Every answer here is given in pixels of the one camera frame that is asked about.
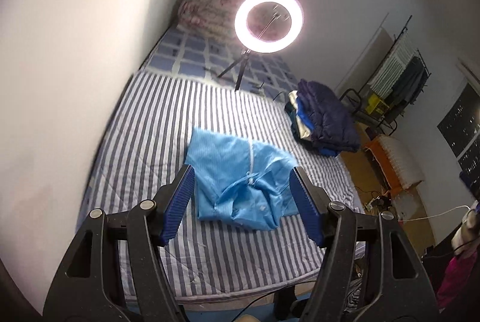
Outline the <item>light blue work coat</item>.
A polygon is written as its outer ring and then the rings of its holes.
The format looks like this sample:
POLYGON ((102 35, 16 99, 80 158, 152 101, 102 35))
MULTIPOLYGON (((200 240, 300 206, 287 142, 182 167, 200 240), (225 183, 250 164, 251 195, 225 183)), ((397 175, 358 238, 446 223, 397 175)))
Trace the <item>light blue work coat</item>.
POLYGON ((275 146, 195 128, 185 162, 195 171, 199 220, 271 231, 299 213, 289 187, 298 162, 275 146))

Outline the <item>dark hanging clothes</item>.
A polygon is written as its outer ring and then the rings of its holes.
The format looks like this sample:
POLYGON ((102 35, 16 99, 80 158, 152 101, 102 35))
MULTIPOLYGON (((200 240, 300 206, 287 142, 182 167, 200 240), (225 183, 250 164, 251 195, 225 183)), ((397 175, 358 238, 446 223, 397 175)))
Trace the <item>dark hanging clothes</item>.
POLYGON ((394 120, 408 104, 414 103, 429 76, 422 59, 413 56, 400 78, 394 83, 385 103, 387 120, 394 120))

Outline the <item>black clothes rack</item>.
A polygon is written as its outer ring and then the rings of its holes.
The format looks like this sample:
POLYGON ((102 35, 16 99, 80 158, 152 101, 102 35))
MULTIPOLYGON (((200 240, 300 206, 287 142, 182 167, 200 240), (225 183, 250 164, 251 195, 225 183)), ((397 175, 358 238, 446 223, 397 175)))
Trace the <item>black clothes rack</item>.
POLYGON ((397 119, 416 103, 431 76, 409 36, 409 24, 390 35, 380 23, 336 89, 354 120, 375 132, 393 134, 397 119))

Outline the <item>white power strip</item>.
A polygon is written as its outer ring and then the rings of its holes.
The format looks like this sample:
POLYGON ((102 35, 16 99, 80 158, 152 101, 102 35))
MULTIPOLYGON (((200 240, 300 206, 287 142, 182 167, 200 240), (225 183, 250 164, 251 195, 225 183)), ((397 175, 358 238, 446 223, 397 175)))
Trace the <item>white power strip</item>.
POLYGON ((364 206, 364 210, 369 215, 377 215, 382 208, 383 208, 383 196, 377 196, 375 198, 372 198, 364 206))

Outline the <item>striped blue white bed sheet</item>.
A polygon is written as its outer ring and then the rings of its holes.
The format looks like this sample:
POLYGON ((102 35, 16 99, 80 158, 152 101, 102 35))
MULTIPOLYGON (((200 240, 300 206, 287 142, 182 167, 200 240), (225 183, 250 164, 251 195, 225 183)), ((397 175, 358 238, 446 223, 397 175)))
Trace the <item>striped blue white bed sheet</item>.
POLYGON ((128 211, 184 164, 194 169, 195 191, 176 236, 160 250, 183 303, 240 298, 318 273, 323 252, 291 197, 292 167, 303 167, 331 199, 362 209, 342 159, 295 142, 277 104, 141 71, 107 128, 80 211, 128 211))

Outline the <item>dark navy folded jacket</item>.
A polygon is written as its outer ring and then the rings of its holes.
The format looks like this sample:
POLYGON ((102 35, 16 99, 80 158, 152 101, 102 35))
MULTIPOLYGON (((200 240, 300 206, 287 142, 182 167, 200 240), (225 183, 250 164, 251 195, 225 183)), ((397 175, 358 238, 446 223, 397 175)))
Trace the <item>dark navy folded jacket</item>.
POLYGON ((351 113, 328 87, 301 79, 298 98, 313 123, 312 146, 323 155, 338 155, 360 149, 360 137, 351 113))

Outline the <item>blue folded garment under stack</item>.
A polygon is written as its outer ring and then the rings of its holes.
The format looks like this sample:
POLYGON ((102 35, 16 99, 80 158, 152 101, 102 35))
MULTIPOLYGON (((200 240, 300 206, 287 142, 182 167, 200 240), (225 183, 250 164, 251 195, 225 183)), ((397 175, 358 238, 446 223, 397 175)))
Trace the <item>blue folded garment under stack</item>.
POLYGON ((303 103, 298 97, 298 91, 292 90, 284 110, 290 119, 290 129, 297 140, 312 141, 313 123, 304 111, 303 103))

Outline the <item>yellow black box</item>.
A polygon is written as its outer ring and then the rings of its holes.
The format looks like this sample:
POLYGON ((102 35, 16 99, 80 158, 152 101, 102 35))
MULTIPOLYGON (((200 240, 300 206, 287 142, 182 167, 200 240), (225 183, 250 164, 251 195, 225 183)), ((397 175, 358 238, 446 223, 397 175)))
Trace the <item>yellow black box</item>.
POLYGON ((379 96, 377 96, 375 93, 371 93, 368 98, 365 111, 371 117, 379 119, 389 111, 389 107, 379 96))

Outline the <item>blue checkered bed sheet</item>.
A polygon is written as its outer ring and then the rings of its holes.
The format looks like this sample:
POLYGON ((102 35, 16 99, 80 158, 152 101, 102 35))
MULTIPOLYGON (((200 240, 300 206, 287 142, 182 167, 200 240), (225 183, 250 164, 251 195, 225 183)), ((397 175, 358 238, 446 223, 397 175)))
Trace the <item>blue checkered bed sheet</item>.
MULTIPOLYGON (((220 44, 176 28, 168 29, 154 46, 144 68, 154 73, 188 78, 233 89, 240 73, 236 65, 227 67, 242 55, 241 47, 220 44)), ((298 80, 278 54, 253 53, 247 61, 239 89, 284 102, 297 88, 298 80)))

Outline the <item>dark night window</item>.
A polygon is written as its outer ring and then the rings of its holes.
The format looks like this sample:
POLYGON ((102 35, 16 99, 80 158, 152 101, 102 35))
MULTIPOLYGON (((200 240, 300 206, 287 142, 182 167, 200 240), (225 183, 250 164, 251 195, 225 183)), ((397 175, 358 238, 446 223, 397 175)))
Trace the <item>dark night window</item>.
POLYGON ((479 94, 467 84, 438 130, 450 146, 460 169, 479 181, 479 94))

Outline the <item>striped hanging towel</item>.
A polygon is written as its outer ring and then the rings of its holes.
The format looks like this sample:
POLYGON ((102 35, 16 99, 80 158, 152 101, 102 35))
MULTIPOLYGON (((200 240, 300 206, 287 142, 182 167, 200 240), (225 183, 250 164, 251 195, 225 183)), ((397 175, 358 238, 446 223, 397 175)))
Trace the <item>striped hanging towel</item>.
POLYGON ((380 98, 385 99, 415 54, 415 47, 408 32, 405 31, 397 38, 377 72, 368 81, 369 89, 380 98))

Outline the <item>floral folded quilt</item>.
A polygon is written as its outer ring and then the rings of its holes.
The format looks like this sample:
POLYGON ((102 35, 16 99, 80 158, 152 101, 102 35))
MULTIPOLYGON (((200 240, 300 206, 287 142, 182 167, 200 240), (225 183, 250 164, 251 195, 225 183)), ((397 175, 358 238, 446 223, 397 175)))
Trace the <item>floral folded quilt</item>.
POLYGON ((238 43, 234 19, 240 0, 181 0, 176 28, 221 44, 238 43))

